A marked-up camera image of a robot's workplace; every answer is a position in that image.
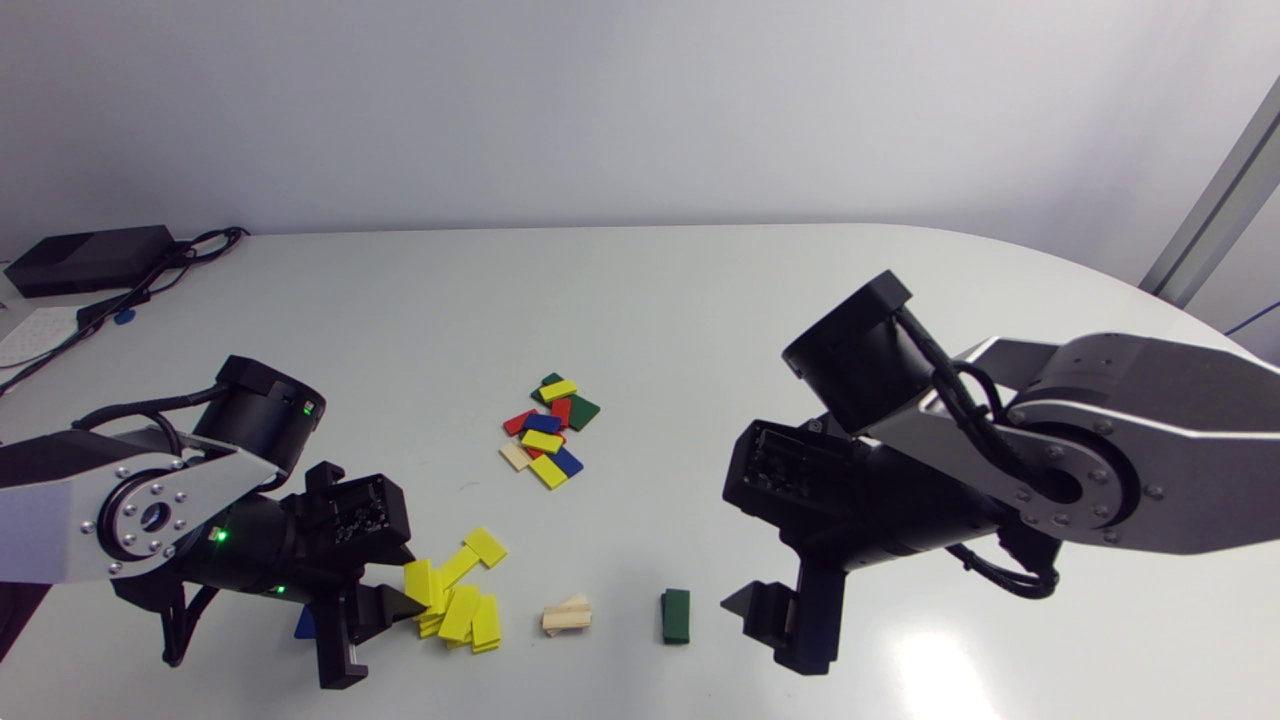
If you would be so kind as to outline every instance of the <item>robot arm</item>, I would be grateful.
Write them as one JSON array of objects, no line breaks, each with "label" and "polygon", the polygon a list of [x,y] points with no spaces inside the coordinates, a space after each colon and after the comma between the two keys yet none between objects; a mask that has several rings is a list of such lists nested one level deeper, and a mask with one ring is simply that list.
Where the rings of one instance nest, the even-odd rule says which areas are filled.
[{"label": "robot arm", "polygon": [[[1185,555],[1280,537],[1275,370],[1116,333],[992,338],[951,359],[909,299],[886,272],[800,336],[783,359],[829,413],[756,420],[735,446],[723,497],[780,529],[800,577],[722,605],[777,662],[824,674],[845,575],[916,552],[946,548],[1042,598],[1062,541]],[[989,533],[1027,573],[963,544]]]},{"label": "robot arm", "polygon": [[[161,415],[204,404],[192,434]],[[324,410],[310,387],[232,356],[206,391],[104,407],[70,430],[0,447],[0,657],[49,585],[110,579],[160,615],[169,665],[229,589],[307,605],[321,687],[364,678],[352,646],[424,610],[360,583],[367,562],[413,560],[403,493],[383,475],[339,483],[343,470],[321,462],[306,492],[262,495],[289,478]],[[131,415],[157,427],[90,432]],[[201,585],[189,605],[184,583]]]}]

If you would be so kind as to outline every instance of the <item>blue wooden block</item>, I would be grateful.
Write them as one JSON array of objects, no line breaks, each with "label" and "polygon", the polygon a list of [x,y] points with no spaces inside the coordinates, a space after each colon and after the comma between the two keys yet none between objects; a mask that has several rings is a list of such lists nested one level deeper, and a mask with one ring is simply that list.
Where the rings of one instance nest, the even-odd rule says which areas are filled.
[{"label": "blue wooden block", "polygon": [[302,606],[302,615],[298,615],[298,626],[293,628],[293,637],[300,641],[316,639],[316,619],[311,616],[311,609]]},{"label": "blue wooden block", "polygon": [[556,415],[530,415],[525,418],[525,429],[556,434],[559,432],[559,418]]},{"label": "blue wooden block", "polygon": [[571,478],[582,470],[582,462],[579,461],[577,457],[573,457],[573,454],[571,454],[564,447],[561,447],[559,452],[557,452],[556,455],[550,455],[549,457],[552,459],[552,462],[554,462],[557,468],[559,468],[566,475]]}]

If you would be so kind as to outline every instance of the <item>white table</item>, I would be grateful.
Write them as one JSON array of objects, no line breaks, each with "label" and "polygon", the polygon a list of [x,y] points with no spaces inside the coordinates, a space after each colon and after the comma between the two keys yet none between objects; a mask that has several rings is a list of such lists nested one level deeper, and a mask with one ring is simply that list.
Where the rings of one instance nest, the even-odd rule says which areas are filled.
[{"label": "white table", "polygon": [[[886,268],[952,352],[1101,329],[1238,351],[1102,274],[922,228],[251,237],[0,400],[0,439],[205,387],[228,354],[260,359],[329,400],[300,469],[329,459],[397,480],[420,557],[444,560],[476,525],[508,544],[468,577],[498,594],[503,647],[445,652],[396,626],[361,647],[366,680],[326,692],[292,638],[297,606],[223,593],[173,670],[154,615],[108,583],[64,585],[0,665],[0,717],[1274,716],[1274,543],[1199,557],[1068,546],[1043,602],[942,552],[870,568],[849,578],[824,678],[740,634],[719,600],[756,578],[791,584],[796,564],[719,500],[733,439],[755,418],[820,411],[778,354]],[[552,370],[604,407],[571,438],[586,470],[556,492],[497,454],[499,423]],[[399,570],[367,578],[398,584]],[[692,591],[687,647],[660,643],[666,587]],[[540,609],[572,592],[594,625],[547,638]]]}]

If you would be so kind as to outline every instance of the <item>green wooden block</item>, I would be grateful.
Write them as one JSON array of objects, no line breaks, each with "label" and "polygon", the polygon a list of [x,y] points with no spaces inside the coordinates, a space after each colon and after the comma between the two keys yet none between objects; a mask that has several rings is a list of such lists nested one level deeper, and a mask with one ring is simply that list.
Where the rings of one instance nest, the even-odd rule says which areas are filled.
[{"label": "green wooden block", "polygon": [[571,395],[568,404],[568,427],[581,430],[600,413],[600,406],[582,397]]},{"label": "green wooden block", "polygon": [[561,382],[563,379],[564,378],[557,375],[556,373],[552,373],[552,374],[547,375],[545,378],[543,378],[541,384],[538,386],[538,387],[535,387],[534,392],[529,393],[529,397],[532,397],[534,400],[536,400],[543,407],[550,407],[550,404],[547,402],[545,400],[543,400],[543,396],[539,395],[538,391],[540,391],[541,388],[544,388],[544,387],[547,387],[547,386],[549,386],[552,383],[558,383],[558,382]]},{"label": "green wooden block", "polygon": [[667,588],[662,593],[662,642],[689,643],[689,591]]}]

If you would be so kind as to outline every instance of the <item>black box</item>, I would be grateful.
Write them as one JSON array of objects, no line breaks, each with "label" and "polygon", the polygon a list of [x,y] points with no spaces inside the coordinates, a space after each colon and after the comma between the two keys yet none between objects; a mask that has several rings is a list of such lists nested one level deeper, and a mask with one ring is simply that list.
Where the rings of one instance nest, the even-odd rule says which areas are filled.
[{"label": "black box", "polygon": [[174,246],[169,228],[147,225],[46,237],[5,269],[23,297],[131,288]]}]

